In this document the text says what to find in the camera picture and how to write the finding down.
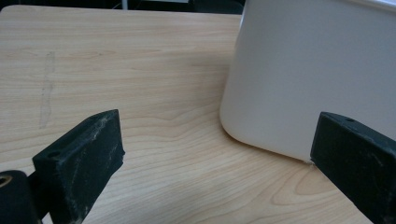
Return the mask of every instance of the white plastic bin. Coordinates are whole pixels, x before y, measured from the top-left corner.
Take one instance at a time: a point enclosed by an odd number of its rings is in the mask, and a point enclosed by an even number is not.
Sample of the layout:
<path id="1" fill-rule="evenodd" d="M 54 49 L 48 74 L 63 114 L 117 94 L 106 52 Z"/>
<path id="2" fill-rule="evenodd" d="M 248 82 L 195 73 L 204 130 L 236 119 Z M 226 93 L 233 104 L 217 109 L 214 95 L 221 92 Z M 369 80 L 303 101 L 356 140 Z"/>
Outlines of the white plastic bin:
<path id="1" fill-rule="evenodd" d="M 321 111 L 396 139 L 395 5 L 247 0 L 220 108 L 224 129 L 303 161 Z"/>

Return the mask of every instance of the dark background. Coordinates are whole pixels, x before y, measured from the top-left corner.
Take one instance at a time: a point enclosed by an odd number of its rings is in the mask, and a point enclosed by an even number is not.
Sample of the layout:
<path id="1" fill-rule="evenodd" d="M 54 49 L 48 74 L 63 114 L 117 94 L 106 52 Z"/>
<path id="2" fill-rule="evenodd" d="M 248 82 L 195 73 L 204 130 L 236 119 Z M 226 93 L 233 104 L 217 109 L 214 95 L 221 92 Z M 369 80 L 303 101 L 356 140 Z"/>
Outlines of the dark background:
<path id="1" fill-rule="evenodd" d="M 120 0 L 0 0 L 0 9 L 10 5 L 48 7 L 91 7 L 121 9 Z M 242 14 L 245 0 L 190 0 L 189 3 L 168 3 L 158 0 L 129 0 L 129 9 Z"/>

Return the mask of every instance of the light wood tabletop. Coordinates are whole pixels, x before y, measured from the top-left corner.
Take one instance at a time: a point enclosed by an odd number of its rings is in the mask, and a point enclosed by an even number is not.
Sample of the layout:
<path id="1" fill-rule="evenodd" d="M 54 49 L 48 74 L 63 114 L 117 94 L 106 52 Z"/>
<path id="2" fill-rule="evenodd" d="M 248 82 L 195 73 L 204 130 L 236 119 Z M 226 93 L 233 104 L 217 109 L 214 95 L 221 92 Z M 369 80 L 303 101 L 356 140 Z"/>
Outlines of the light wood tabletop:
<path id="1" fill-rule="evenodd" d="M 123 166 L 84 223 L 370 223 L 315 166 L 221 128 L 240 16 L 56 7 L 0 13 L 0 171 L 120 111 Z"/>

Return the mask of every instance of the wood grain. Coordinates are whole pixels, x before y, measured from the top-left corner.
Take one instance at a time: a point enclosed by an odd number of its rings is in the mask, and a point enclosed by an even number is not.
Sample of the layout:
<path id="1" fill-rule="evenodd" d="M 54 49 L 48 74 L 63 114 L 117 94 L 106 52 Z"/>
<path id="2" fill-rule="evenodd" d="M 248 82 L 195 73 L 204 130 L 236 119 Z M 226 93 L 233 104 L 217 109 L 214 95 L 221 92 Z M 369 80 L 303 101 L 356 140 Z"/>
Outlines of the wood grain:
<path id="1" fill-rule="evenodd" d="M 84 223 L 370 223 L 314 166 L 233 140 L 219 102 L 240 17 L 0 13 L 0 170 L 117 108 L 126 155 Z"/>

